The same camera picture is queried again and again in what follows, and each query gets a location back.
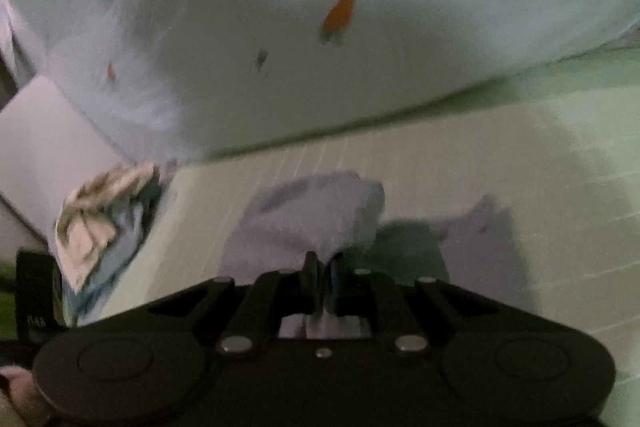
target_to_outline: small orange carrot print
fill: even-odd
[[[109,65],[107,66],[107,78],[113,84],[116,81],[116,73],[113,71],[113,64],[109,61]]]
[[[351,25],[353,6],[356,0],[339,0],[324,18],[321,26],[320,38],[323,42],[340,37],[342,32]]]

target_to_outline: screw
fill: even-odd
[[[402,353],[418,353],[427,349],[429,343],[421,335],[402,335],[396,338],[396,347]]]
[[[334,352],[328,347],[319,347],[316,349],[316,357],[319,359],[329,359]]]
[[[246,353],[252,347],[254,347],[254,343],[252,343],[251,339],[244,337],[242,335],[234,335],[232,337],[227,337],[220,341],[218,344],[220,350],[228,355],[241,355],[242,353]]]

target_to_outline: black device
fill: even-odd
[[[53,336],[37,386],[71,426],[564,426],[612,390],[607,349],[589,335],[431,278],[413,287],[323,269],[236,287],[218,277]],[[312,314],[330,281],[337,315],[368,319],[357,340],[277,337]]]

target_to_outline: metal bolt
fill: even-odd
[[[396,338],[396,347],[402,353],[418,353],[427,349],[429,343],[421,335],[402,335]]]
[[[228,353],[230,355],[240,355],[242,353],[246,353],[252,347],[254,347],[254,343],[252,343],[251,339],[244,337],[242,335],[234,335],[232,337],[227,337],[223,339],[220,344],[220,349],[223,353]]]
[[[329,359],[334,352],[328,347],[319,347],[316,349],[316,357],[319,359]]]

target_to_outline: blue cloth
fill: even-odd
[[[82,326],[100,318],[118,280],[142,245],[150,224],[152,206],[161,194],[155,176],[139,194],[117,198],[105,213],[117,227],[116,239],[104,250],[100,261],[78,293],[63,279],[62,291],[71,326]],[[49,248],[58,257],[55,242]]]

